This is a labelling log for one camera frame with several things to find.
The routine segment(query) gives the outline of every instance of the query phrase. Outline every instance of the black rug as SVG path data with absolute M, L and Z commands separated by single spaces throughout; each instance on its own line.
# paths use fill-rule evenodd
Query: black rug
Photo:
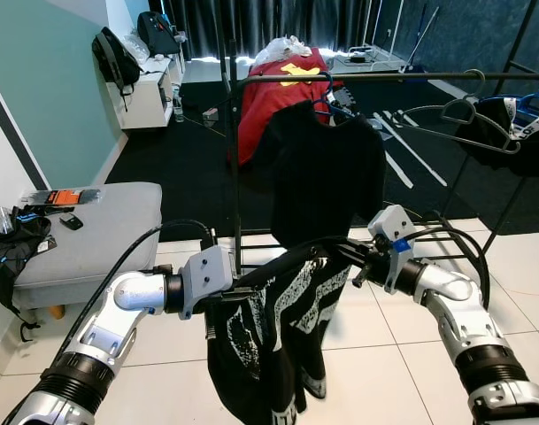
M 362 112 L 368 116 L 382 110 L 393 112 L 415 105 L 445 103 L 450 100 L 448 95 L 427 83 L 351 84 L 350 91 Z M 201 122 L 202 111 L 224 99 L 220 82 L 184 84 L 181 93 L 184 96 L 185 116 L 198 122 Z M 212 129 L 225 133 L 222 124 L 223 105 L 219 107 L 219 111 L 220 121 Z M 465 156 L 457 143 L 406 134 L 404 131 L 400 134 L 449 185 L 453 182 Z M 215 227 L 219 236 L 231 236 L 233 191 L 226 161 L 227 146 L 227 138 L 210 129 L 190 120 L 182 123 L 171 120 L 164 129 L 133 132 L 106 182 L 158 183 L 163 189 L 163 221 L 191 218 Z M 414 183 L 414 187 L 408 189 L 389 168 L 386 176 L 386 201 L 401 204 L 417 214 L 441 209 L 448 189 L 435 180 L 399 142 L 389 139 L 386 141 L 386 149 Z M 471 218 L 475 216 L 474 211 L 480 211 L 487 213 L 492 219 L 500 211 L 500 204 L 492 197 L 505 194 L 506 187 L 511 187 L 509 179 L 498 178 L 491 170 L 491 178 L 488 178 L 486 174 L 476 171 L 477 168 L 483 167 L 473 161 L 470 167 L 467 178 L 458 191 L 467 203 L 456 197 L 448 216 Z M 260 193 L 257 189 L 251 189 L 252 185 L 249 183 L 252 179 L 255 179 L 252 171 L 242 172 L 240 191 L 243 228 L 269 228 L 272 195 L 270 192 Z M 472 179 L 474 182 L 479 179 L 481 181 L 472 187 Z M 508 223 L 505 231 L 539 231 L 539 209 L 529 208 L 527 203 L 539 205 L 539 182 L 528 183 L 519 201 L 519 211 L 513 212 L 511 223 Z M 413 219 L 419 219 L 413 213 L 411 216 Z M 361 224 L 365 223 L 354 220 L 354 225 Z M 189 238 L 198 238 L 192 228 L 174 228 L 161 233 L 162 242 Z

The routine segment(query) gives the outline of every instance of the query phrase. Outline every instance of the white cabinet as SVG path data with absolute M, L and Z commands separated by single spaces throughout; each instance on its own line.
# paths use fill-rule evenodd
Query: white cabinet
M 171 76 L 170 62 L 170 58 L 147 59 L 147 62 L 142 65 L 142 69 L 150 73 L 141 75 L 134 84 L 133 92 L 124 95 L 123 98 L 119 95 L 119 89 L 114 82 L 106 82 L 113 109 L 122 129 L 167 126 L 173 114 L 171 100 L 173 97 L 173 77 Z M 182 75 L 175 75 L 175 77 L 176 80 L 182 81 Z M 124 93 L 130 92 L 131 86 L 124 88 Z

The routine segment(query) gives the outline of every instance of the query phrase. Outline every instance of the white tile floor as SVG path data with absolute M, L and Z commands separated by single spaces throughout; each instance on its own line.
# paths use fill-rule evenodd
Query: white tile floor
M 478 220 L 454 224 L 479 241 L 488 230 Z M 353 237 L 368 238 L 366 229 Z M 272 243 L 270 236 L 248 236 L 246 244 Z M 231 244 L 222 239 L 223 244 Z M 197 241 L 162 243 L 157 263 L 175 267 L 199 250 Z M 449 245 L 424 243 L 420 254 L 454 252 Z M 263 263 L 280 249 L 249 250 L 248 263 Z M 492 275 L 490 310 L 507 334 L 528 375 L 539 383 L 539 234 L 499 236 L 488 255 Z M 463 261 L 442 263 L 475 277 Z M 0 421 L 32 388 L 48 366 L 68 326 L 80 311 L 35 331 L 35 341 L 13 354 L 0 381 Z M 403 295 L 389 296 L 374 285 L 348 284 L 324 341 L 327 399 L 311 399 L 299 423 L 376 423 L 464 425 L 471 423 L 456 371 L 440 341 L 434 320 Z M 176 315 L 145 318 L 127 364 L 96 416 L 96 423 L 220 423 L 238 421 L 223 407 L 208 375 L 204 319 L 179 321 Z

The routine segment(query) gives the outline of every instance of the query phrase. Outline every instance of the black curtain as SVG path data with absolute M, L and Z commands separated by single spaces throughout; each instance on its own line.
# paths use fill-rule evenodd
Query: black curtain
M 216 0 L 165 0 L 166 13 L 185 31 L 187 58 L 217 56 Z M 254 58 L 275 37 L 296 35 L 306 45 L 346 51 L 360 45 L 371 0 L 220 0 L 226 43 Z M 160 11 L 156 0 L 150 9 Z

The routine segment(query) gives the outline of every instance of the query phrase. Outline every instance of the robotic arm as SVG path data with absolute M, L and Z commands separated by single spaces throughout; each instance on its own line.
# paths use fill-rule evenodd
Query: robotic arm
M 218 245 L 199 252 L 178 274 L 125 273 L 106 289 L 104 303 L 63 355 L 16 406 L 4 424 L 93 425 L 94 416 L 124 364 L 147 314 L 189 319 L 207 302 L 247 297 L 273 277 L 304 261 L 341 256 L 368 280 L 400 290 L 436 318 L 450 360 L 469 395 L 476 424 L 539 425 L 539 386 L 530 382 L 496 323 L 481 304 L 478 285 L 466 276 L 412 259 L 414 232 L 403 208 L 393 205 L 369 225 L 373 241 L 326 239 L 289 251 L 235 281 L 232 254 Z

